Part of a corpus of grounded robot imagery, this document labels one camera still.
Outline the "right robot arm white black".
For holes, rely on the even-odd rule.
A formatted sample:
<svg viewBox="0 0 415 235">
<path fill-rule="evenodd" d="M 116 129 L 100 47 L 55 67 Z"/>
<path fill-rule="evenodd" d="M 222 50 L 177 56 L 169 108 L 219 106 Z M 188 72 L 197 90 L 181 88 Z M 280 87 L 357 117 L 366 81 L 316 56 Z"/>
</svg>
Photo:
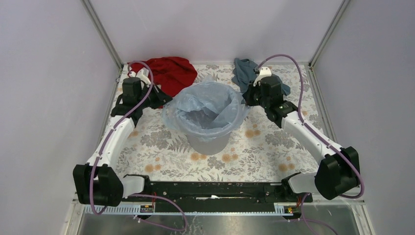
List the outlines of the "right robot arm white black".
<svg viewBox="0 0 415 235">
<path fill-rule="evenodd" d="M 363 186 L 357 151 L 342 147 L 302 118 L 298 107 L 283 98 L 275 75 L 259 74 L 243 97 L 248 106 L 262 107 L 267 118 L 297 139 L 319 165 L 317 172 L 296 173 L 281 181 L 285 201 L 294 201 L 300 193 L 319 193 L 332 200 Z"/>
</svg>

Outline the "red crumpled cloth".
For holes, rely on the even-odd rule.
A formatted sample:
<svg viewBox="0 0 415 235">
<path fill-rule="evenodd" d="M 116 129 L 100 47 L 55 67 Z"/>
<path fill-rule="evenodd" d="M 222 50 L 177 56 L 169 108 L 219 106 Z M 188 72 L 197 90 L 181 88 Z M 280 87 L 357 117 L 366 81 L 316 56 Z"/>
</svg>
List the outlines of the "red crumpled cloth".
<svg viewBox="0 0 415 235">
<path fill-rule="evenodd" d="M 154 85 L 171 97 L 192 85 L 198 75 L 190 61 L 182 57 L 152 58 L 144 63 L 153 73 Z"/>
</svg>

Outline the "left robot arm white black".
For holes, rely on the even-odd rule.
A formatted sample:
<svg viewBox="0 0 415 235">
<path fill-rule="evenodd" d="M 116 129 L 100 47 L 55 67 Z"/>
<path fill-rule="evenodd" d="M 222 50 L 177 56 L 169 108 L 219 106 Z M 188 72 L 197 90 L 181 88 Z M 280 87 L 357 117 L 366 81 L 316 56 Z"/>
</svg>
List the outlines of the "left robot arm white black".
<svg viewBox="0 0 415 235">
<path fill-rule="evenodd" d="M 116 207 L 132 194 L 140 201 L 151 197 L 152 189 L 145 184 L 143 176 L 118 177 L 115 165 L 143 110 L 157 109 L 171 100 L 148 75 L 123 80 L 122 93 L 110 113 L 108 130 L 87 162 L 73 169 L 76 194 L 81 204 Z"/>
</svg>

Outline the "blue-grey crumpled cloth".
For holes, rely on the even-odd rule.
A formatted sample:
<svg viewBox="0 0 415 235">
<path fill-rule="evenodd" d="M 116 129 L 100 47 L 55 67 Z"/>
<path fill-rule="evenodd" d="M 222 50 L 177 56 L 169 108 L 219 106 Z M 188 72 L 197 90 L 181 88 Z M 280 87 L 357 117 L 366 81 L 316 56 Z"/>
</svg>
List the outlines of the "blue-grey crumpled cloth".
<svg viewBox="0 0 415 235">
<path fill-rule="evenodd" d="M 248 90 L 249 83 L 255 81 L 257 77 L 254 72 L 257 64 L 250 59 L 239 58 L 235 58 L 233 63 L 234 69 L 232 73 L 234 76 L 231 80 L 240 88 L 240 92 L 243 94 Z"/>
</svg>

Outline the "aluminium frame post right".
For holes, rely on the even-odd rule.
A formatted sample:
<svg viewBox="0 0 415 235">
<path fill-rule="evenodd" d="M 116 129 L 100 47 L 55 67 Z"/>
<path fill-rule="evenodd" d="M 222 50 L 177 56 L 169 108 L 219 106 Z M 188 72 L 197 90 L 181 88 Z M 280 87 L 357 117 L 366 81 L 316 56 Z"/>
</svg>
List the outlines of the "aluminium frame post right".
<svg viewBox="0 0 415 235">
<path fill-rule="evenodd" d="M 309 67 L 314 67 L 320 57 L 320 55 L 322 54 L 325 46 L 327 45 L 328 41 L 330 40 L 336 26 L 338 25 L 338 23 L 340 22 L 343 14 L 345 13 L 345 11 L 347 10 L 349 4 L 350 4 L 351 0 L 343 0 L 337 10 L 337 12 L 335 13 L 327 31 L 325 32 L 321 42 L 318 45 L 318 48 L 316 49 L 315 53 L 313 54 L 311 60 L 309 61 Z"/>
</svg>

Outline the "aluminium frame post left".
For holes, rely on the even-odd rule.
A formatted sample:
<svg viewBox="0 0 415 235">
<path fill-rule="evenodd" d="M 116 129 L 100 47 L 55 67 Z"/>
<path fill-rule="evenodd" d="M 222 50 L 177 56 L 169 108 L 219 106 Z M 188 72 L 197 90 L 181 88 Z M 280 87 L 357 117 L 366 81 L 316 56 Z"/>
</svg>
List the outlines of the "aluminium frame post left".
<svg viewBox="0 0 415 235">
<path fill-rule="evenodd" d="M 107 51 L 109 52 L 110 57 L 112 58 L 115 65 L 119 70 L 123 69 L 123 62 L 118 55 L 109 35 L 107 34 L 104 25 L 102 24 L 92 2 L 90 0 L 80 0 L 86 10 L 92 24 L 94 25 L 99 37 L 101 38 L 103 44 L 105 45 Z"/>
</svg>

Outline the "grey plastic trash bin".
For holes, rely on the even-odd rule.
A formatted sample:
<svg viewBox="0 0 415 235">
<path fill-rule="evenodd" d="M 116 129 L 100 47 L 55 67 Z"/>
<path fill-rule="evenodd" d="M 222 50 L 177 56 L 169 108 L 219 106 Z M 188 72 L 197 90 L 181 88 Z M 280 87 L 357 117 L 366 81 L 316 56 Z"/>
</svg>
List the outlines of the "grey plastic trash bin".
<svg viewBox="0 0 415 235">
<path fill-rule="evenodd" d="M 186 138 L 189 145 L 199 154 L 215 155 L 225 149 L 229 143 L 230 136 L 231 133 L 228 133 L 208 141 L 203 141 L 201 138 L 191 135 L 186 135 Z"/>
</svg>

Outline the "aluminium frame post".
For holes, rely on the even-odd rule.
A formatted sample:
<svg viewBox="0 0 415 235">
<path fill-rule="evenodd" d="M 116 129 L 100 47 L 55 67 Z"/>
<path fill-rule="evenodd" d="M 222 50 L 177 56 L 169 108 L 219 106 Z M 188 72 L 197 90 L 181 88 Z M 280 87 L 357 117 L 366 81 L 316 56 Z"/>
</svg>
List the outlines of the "aluminium frame post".
<svg viewBox="0 0 415 235">
<path fill-rule="evenodd" d="M 118 55 L 109 35 L 107 34 L 104 25 L 102 24 L 92 2 L 90 0 L 80 0 L 86 10 L 92 24 L 94 25 L 99 37 L 101 38 L 103 44 L 105 45 L 107 51 L 109 52 L 110 57 L 112 58 L 115 65 L 119 70 L 123 69 L 123 62 Z"/>
<path fill-rule="evenodd" d="M 337 12 L 335 13 L 327 31 L 325 32 L 321 42 L 318 45 L 318 48 L 316 49 L 315 53 L 313 54 L 311 60 L 309 61 L 309 67 L 314 67 L 320 57 L 320 55 L 322 54 L 325 46 L 327 45 L 328 41 L 330 40 L 336 26 L 338 25 L 338 23 L 340 22 L 343 14 L 345 13 L 345 11 L 347 10 L 349 4 L 350 4 L 351 0 L 343 0 L 337 10 Z"/>
</svg>

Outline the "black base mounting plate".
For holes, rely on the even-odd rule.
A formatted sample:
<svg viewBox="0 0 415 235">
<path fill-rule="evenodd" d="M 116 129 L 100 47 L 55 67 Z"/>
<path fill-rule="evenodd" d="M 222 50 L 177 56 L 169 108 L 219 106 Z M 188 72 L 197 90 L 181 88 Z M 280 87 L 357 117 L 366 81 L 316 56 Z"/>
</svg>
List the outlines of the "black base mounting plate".
<svg viewBox="0 0 415 235">
<path fill-rule="evenodd" d="M 275 212 L 275 205 L 298 207 L 312 202 L 311 195 L 293 193 L 287 183 L 166 182 L 151 181 L 144 195 L 125 202 L 149 202 L 156 212 Z"/>
</svg>

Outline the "light blue plastic trash bag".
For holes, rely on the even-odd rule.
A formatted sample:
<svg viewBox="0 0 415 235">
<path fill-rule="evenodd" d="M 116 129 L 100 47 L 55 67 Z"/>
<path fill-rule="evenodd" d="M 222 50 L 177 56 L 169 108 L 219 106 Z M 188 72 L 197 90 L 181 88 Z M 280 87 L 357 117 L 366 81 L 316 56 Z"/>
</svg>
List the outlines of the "light blue plastic trash bag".
<svg viewBox="0 0 415 235">
<path fill-rule="evenodd" d="M 229 85 L 205 79 L 181 90 L 162 109 L 166 127 L 211 141 L 239 128 L 250 106 Z"/>
</svg>

